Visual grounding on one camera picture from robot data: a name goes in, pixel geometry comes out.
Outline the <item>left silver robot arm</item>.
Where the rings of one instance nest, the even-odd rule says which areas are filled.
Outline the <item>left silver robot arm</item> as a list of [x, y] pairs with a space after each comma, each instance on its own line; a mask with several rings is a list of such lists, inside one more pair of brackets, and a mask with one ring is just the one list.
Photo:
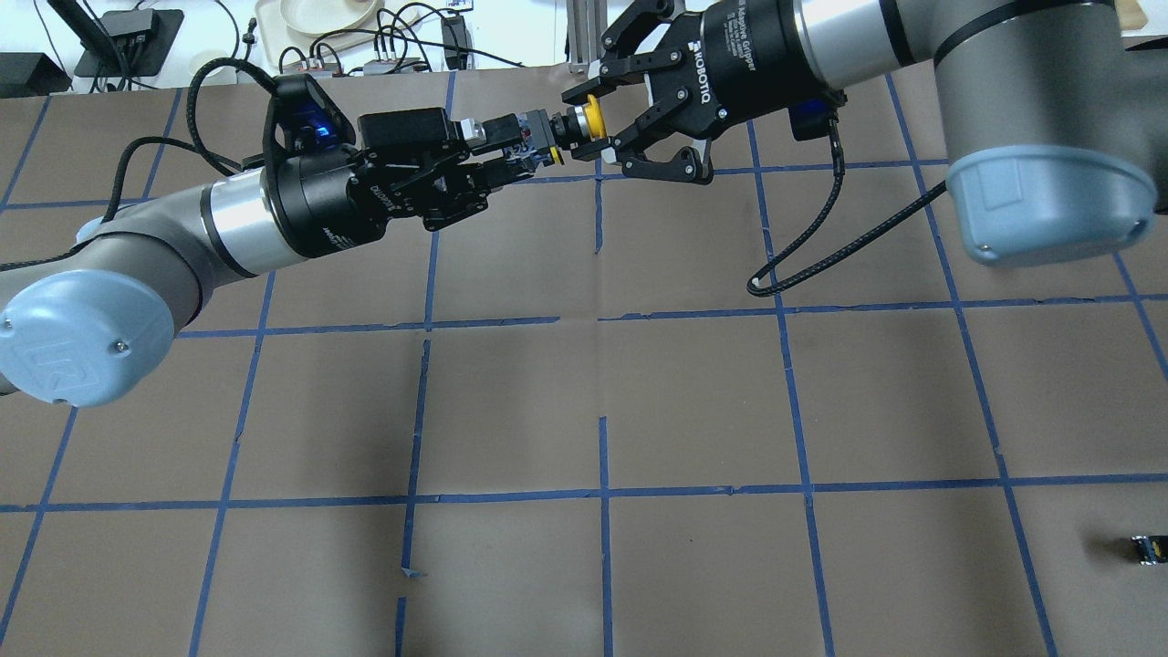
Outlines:
[[260, 165], [96, 219], [63, 255], [4, 267], [4, 394], [96, 407], [133, 390], [217, 288], [385, 236], [443, 230], [559, 162], [543, 109], [451, 120], [442, 108], [366, 115], [317, 101], [267, 112], [288, 138]]

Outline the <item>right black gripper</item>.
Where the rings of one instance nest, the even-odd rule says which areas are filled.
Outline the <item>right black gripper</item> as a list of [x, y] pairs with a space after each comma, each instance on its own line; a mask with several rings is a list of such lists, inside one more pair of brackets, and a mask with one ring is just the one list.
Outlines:
[[588, 78], [564, 91], [570, 105], [620, 87], [645, 87], [651, 108], [617, 130], [600, 161], [630, 179], [712, 184], [712, 146], [681, 130], [726, 130], [812, 103], [842, 108], [844, 92], [812, 71], [793, 1], [631, 1], [597, 35]]

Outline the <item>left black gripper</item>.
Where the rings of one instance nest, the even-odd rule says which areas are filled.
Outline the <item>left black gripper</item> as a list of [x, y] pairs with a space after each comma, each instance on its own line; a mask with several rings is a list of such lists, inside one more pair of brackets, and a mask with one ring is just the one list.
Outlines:
[[[420, 217], [437, 233], [487, 209], [487, 198], [559, 164], [542, 109], [491, 120], [452, 120], [446, 109], [397, 109], [359, 117], [353, 144], [296, 150], [263, 141], [263, 187], [276, 231], [303, 258], [319, 258], [385, 236], [390, 221]], [[450, 154], [501, 152], [485, 162]], [[434, 174], [434, 166], [443, 162]]]

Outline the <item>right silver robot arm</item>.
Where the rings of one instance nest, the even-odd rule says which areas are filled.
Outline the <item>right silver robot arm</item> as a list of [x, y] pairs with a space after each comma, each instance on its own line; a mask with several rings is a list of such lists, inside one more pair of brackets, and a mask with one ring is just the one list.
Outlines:
[[981, 265], [1107, 255], [1164, 214], [1164, 39], [1122, 44], [1114, 1], [637, 1], [552, 129], [576, 161], [705, 184], [726, 129], [922, 63]]

